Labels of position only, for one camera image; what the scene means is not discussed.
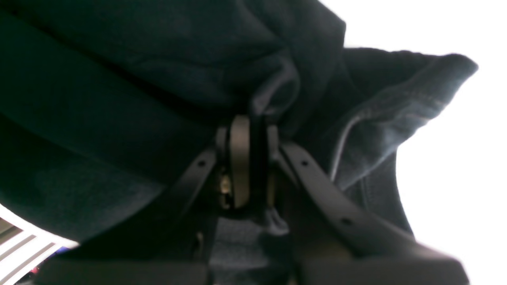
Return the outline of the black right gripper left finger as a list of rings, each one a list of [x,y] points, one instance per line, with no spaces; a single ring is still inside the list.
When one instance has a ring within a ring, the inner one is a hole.
[[[250,120],[237,115],[139,213],[45,263],[36,285],[211,285],[217,220],[251,199]]]

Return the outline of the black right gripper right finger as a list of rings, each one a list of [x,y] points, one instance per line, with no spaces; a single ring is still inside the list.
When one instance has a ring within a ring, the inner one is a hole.
[[[462,264],[350,201],[275,124],[252,128],[264,197],[289,227],[290,285],[467,285]]]

